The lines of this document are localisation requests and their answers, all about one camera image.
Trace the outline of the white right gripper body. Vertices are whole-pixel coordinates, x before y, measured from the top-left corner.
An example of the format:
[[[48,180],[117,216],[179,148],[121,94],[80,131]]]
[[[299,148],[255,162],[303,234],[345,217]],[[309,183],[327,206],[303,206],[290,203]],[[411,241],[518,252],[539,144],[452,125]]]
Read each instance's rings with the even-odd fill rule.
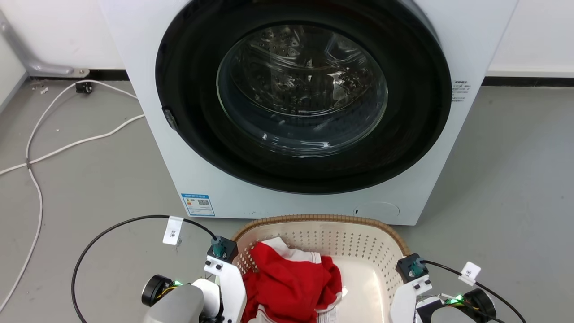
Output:
[[[412,280],[400,286],[390,307],[390,323],[414,323],[417,297],[431,289],[430,280]]]

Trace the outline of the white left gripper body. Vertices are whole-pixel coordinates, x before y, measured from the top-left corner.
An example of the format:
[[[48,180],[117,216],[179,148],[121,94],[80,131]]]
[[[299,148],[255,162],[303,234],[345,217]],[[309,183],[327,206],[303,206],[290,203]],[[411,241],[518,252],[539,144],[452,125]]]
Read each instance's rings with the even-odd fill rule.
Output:
[[[207,256],[204,270],[219,282],[204,293],[207,314],[215,314],[222,323],[240,323],[247,303],[247,293],[240,270],[229,262]]]

